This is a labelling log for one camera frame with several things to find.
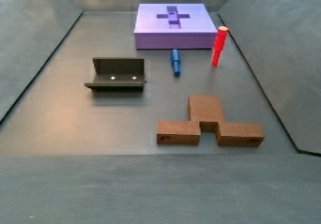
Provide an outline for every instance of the gray floor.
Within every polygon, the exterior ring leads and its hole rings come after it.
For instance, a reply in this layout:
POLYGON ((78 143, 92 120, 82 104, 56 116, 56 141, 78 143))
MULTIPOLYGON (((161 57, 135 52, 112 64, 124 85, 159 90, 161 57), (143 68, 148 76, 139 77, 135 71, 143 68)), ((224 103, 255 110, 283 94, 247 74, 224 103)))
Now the gray floor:
POLYGON ((304 155, 0 157, 6 224, 318 224, 304 155))
POLYGON ((133 13, 85 13, 6 122, 0 154, 278 154, 291 143, 271 112, 244 60, 227 40, 217 68, 211 50, 183 50, 181 76, 172 77, 169 51, 133 48, 133 13), (145 58, 141 97, 93 94, 92 57, 145 58), (191 94, 219 95, 227 120, 258 122, 266 139, 258 149, 219 148, 212 133, 199 146, 157 146, 157 119, 187 120, 191 94))
POLYGON ((211 51, 181 51, 176 80, 168 51, 133 49, 132 25, 129 13, 82 16, 0 126, 0 223, 319 223, 319 158, 295 154, 231 40, 217 69, 211 51), (93 56, 145 58, 141 97, 90 93, 93 56), (259 148, 217 148, 209 133, 156 145, 156 120, 187 118, 188 94, 262 124, 259 148))

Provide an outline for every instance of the dark gray bracket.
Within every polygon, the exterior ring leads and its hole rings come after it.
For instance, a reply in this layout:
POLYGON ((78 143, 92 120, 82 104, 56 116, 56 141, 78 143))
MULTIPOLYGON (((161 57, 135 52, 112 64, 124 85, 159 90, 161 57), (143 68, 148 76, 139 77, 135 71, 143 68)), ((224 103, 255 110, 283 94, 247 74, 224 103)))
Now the dark gray bracket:
POLYGON ((94 77, 84 85, 92 90, 141 90, 144 89, 144 59, 143 58, 92 58, 94 77))

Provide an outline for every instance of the brown wooden block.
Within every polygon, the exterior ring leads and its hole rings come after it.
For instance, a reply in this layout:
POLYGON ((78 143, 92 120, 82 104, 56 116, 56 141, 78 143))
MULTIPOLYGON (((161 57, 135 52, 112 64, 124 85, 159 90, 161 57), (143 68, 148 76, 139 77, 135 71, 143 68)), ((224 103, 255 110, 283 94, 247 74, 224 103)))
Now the brown wooden block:
POLYGON ((217 123, 224 122, 219 97, 211 95, 189 95, 188 115, 191 121, 199 122, 201 131, 216 132, 217 123))
POLYGON ((196 145, 200 137, 197 122, 159 120, 156 129, 157 144, 196 145))
POLYGON ((220 146, 258 147, 264 139, 263 129, 256 123, 219 123, 216 144, 220 146))

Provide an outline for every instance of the purple block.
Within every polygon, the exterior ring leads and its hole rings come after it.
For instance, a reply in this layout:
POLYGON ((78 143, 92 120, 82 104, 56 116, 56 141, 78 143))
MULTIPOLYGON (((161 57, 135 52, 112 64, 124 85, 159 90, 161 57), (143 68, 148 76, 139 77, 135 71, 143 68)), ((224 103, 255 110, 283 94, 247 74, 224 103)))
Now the purple block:
POLYGON ((215 34, 203 4, 139 4, 136 49, 211 49, 215 34))

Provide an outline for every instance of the purple box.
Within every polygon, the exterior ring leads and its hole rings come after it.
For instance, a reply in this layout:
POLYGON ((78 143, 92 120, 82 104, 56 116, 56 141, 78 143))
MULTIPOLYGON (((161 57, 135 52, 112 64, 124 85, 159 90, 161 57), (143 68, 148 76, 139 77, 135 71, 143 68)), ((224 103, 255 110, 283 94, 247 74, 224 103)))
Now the purple box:
POLYGON ((215 34, 203 4, 139 4, 136 49, 211 49, 215 34))

